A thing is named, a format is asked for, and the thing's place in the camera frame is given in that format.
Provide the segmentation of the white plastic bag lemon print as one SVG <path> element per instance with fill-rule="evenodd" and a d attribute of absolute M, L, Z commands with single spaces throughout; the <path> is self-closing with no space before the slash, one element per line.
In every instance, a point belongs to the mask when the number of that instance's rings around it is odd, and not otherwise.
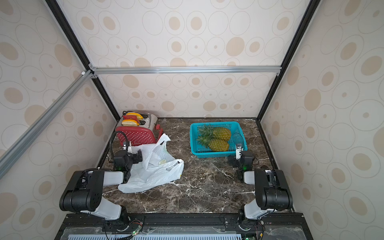
<path fill-rule="evenodd" d="M 180 179 L 184 161 L 167 151 L 170 140 L 168 135 L 162 134 L 156 144 L 131 147 L 134 154 L 142 151 L 143 161 L 133 165 L 128 182 L 120 184 L 118 189 L 127 194 L 139 193 Z"/>

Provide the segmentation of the horizontal aluminium frame bar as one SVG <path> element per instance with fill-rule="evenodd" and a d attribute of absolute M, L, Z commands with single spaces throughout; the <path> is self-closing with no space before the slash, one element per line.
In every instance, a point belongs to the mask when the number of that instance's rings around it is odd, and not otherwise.
<path fill-rule="evenodd" d="M 201 67 L 148 67 L 148 68 L 101 68 L 91 70 L 97 75 L 105 74 L 224 74 L 224 73 L 279 73 L 280 66 L 201 66 Z"/>

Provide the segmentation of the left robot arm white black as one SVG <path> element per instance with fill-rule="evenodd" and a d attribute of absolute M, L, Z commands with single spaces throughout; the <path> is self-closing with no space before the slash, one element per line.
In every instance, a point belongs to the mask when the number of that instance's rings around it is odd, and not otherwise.
<path fill-rule="evenodd" d="M 67 184 L 60 200 L 62 211 L 90 214 L 105 221 L 128 223 L 125 207 L 112 203 L 103 197 L 106 186 L 126 184 L 131 177 L 134 164 L 143 161 L 141 150 L 120 150 L 113 157 L 114 167 L 107 169 L 87 169 L 75 171 Z"/>

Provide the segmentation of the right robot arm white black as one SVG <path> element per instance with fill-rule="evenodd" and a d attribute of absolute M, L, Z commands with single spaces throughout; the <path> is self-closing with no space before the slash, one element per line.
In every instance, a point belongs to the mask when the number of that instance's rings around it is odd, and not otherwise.
<path fill-rule="evenodd" d="M 253 169 L 256 160 L 248 151 L 237 152 L 228 157 L 230 166 L 237 169 L 238 179 L 255 187 L 254 199 L 239 210 L 239 222 L 258 221 L 275 211 L 289 210 L 293 197 L 282 170 L 273 170 L 266 165 Z"/>

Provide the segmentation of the pineapple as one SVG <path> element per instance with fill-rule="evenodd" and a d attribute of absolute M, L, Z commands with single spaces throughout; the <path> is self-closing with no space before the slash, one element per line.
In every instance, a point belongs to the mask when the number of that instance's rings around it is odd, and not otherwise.
<path fill-rule="evenodd" d="M 204 125 L 200 128 L 201 138 L 205 139 L 220 139 L 223 141 L 229 141 L 231 139 L 232 133 L 229 129 L 224 127 L 214 127 L 211 125 Z"/>
<path fill-rule="evenodd" d="M 228 142 L 216 138 L 205 138 L 199 136 L 197 141 L 200 145 L 204 146 L 205 148 L 209 148 L 213 152 L 226 152 L 230 147 Z"/>

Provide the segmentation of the teal plastic basket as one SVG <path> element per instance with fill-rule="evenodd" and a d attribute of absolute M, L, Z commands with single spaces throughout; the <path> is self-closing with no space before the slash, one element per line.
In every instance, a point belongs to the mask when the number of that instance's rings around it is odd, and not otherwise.
<path fill-rule="evenodd" d="M 235 156 L 246 151 L 247 142 L 237 122 L 193 123 L 190 127 L 191 151 L 198 158 Z"/>

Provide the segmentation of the diagonal aluminium frame bar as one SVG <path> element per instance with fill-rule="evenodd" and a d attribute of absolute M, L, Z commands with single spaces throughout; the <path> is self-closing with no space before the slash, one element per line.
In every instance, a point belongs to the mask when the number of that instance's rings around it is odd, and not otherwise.
<path fill-rule="evenodd" d="M 78 89 L 91 78 L 91 70 L 83 72 L 82 75 L 74 81 L 64 91 L 57 100 L 27 129 L 23 135 L 2 155 L 1 157 L 1 177 L 3 177 L 18 159 L 24 154 L 29 146 L 36 140 L 48 124 L 57 116 L 57 114 L 66 106 L 69 100 L 76 94 Z"/>

